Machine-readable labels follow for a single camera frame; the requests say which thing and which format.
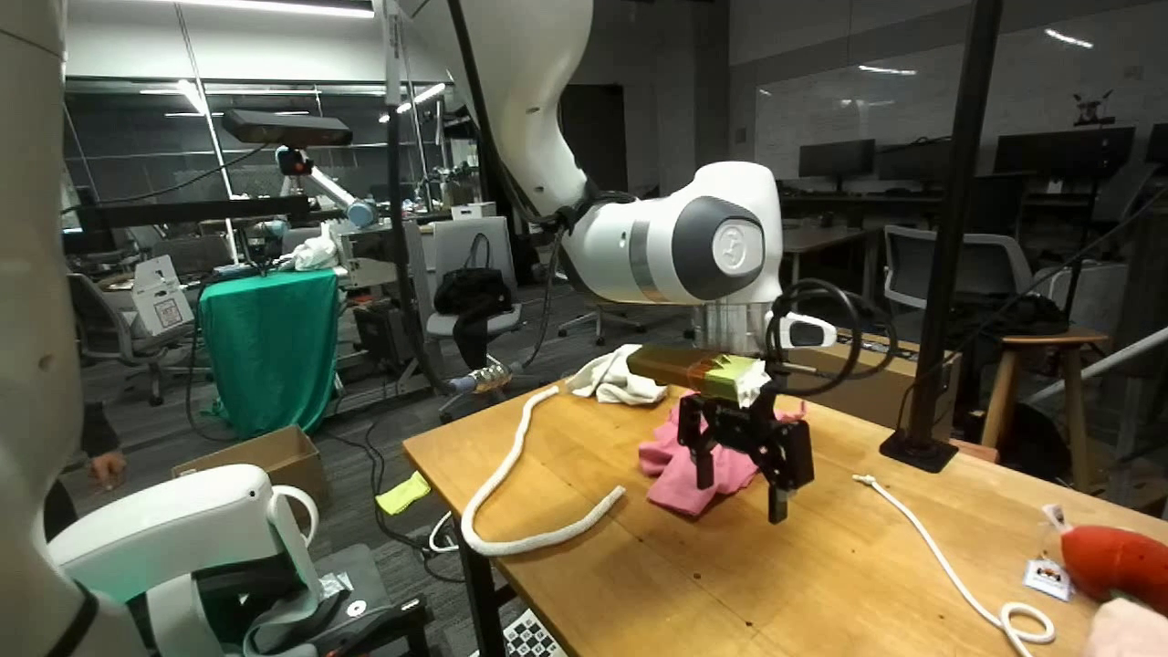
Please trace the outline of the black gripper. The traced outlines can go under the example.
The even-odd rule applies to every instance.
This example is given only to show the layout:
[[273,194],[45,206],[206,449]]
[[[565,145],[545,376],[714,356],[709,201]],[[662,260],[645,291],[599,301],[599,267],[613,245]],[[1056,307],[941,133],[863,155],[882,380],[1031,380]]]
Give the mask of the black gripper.
[[787,491],[798,491],[815,480],[810,423],[803,415],[782,415],[775,408],[775,390],[762,390],[753,406],[686,393],[679,402],[679,442],[692,458],[696,491],[713,491],[714,446],[745,454],[769,482],[769,527],[787,519]]

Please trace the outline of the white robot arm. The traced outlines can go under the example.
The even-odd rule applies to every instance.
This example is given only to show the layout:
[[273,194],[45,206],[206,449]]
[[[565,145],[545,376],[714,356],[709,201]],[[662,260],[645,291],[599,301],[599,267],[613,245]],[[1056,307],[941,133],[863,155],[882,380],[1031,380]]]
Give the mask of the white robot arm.
[[449,0],[459,72],[473,121],[503,174],[545,221],[573,280],[622,307],[696,307],[709,356],[747,358],[745,393],[682,397],[682,446],[696,487],[713,449],[745,454],[767,480],[767,516],[815,480],[810,426],[782,420],[784,330],[796,305],[782,288],[782,199],[759,161],[709,161],[669,194],[602,187],[562,137],[562,94],[590,46],[594,0]]

